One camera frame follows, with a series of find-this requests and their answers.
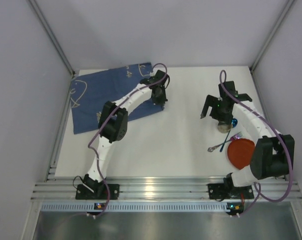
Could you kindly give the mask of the speckled ceramic cup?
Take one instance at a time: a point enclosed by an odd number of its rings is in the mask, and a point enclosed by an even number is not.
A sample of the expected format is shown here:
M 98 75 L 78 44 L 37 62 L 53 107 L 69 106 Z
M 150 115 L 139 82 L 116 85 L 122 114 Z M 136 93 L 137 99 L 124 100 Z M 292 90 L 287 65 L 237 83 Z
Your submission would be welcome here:
M 230 124 L 226 124 L 224 122 L 218 122 L 217 124 L 217 130 L 220 132 L 220 133 L 228 133 L 230 130 L 231 130 L 231 126 L 232 126 L 232 123 Z

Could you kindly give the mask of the orange plastic plate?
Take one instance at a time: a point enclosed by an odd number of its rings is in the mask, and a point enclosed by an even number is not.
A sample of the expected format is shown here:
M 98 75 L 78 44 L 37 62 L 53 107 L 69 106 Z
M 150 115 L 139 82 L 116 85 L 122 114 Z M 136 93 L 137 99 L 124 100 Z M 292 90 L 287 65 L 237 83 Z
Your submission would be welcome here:
M 248 166 L 255 150 L 255 143 L 246 138 L 232 141 L 227 148 L 230 163 L 238 170 Z

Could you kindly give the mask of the blue cloth placemat gold print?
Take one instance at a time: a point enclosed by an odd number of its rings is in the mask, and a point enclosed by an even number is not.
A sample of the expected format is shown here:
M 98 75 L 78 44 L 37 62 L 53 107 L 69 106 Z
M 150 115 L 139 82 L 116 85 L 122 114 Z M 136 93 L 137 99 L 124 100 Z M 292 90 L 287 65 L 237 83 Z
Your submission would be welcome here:
M 116 101 L 132 91 L 142 79 L 150 78 L 150 62 L 80 75 L 70 85 L 73 133 L 98 129 L 100 115 L 107 101 Z

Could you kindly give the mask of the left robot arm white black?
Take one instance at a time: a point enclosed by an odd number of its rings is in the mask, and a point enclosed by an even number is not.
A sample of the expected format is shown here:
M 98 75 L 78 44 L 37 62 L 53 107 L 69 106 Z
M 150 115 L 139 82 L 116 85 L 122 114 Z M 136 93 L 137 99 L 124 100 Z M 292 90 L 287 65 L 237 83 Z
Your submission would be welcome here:
M 98 123 L 98 131 L 88 143 L 95 157 L 88 177 L 101 183 L 106 178 L 109 161 L 116 142 L 121 141 L 127 133 L 130 114 L 141 104 L 151 101 L 153 106 L 164 109 L 168 101 L 166 87 L 170 77 L 167 72 L 157 70 L 155 75 L 142 79 L 135 88 L 116 101 L 107 101 Z

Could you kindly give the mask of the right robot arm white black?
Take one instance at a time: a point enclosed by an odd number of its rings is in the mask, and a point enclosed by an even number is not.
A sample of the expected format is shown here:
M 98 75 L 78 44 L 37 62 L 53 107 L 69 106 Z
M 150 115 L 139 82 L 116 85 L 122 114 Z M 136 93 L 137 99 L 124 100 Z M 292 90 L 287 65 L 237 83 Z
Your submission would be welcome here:
M 242 188 L 260 180 L 292 173 L 295 140 L 283 135 L 257 110 L 253 99 L 236 90 L 234 81 L 218 85 L 219 96 L 207 95 L 200 118 L 210 116 L 224 125 L 231 125 L 233 119 L 246 130 L 253 142 L 248 161 L 243 167 L 225 177 L 226 185 Z

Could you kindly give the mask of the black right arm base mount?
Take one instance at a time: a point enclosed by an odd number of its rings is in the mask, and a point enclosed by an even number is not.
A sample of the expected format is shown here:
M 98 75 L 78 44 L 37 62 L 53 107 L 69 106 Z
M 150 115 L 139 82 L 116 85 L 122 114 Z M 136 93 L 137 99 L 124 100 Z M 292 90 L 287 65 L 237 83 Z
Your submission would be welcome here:
M 207 187 L 209 198 L 218 202 L 232 199 L 241 200 L 242 198 L 245 200 L 254 199 L 252 187 L 235 187 L 230 173 L 223 178 L 223 183 L 209 183 Z

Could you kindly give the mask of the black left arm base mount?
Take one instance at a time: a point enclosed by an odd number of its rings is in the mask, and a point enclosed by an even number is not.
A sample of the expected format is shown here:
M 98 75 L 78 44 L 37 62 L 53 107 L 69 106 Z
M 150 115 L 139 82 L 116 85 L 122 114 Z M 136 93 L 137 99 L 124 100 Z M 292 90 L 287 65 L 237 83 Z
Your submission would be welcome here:
M 76 200 L 117 200 L 120 194 L 120 185 L 108 183 L 108 189 L 103 181 L 93 180 L 86 174 L 80 177 L 81 183 L 76 186 Z

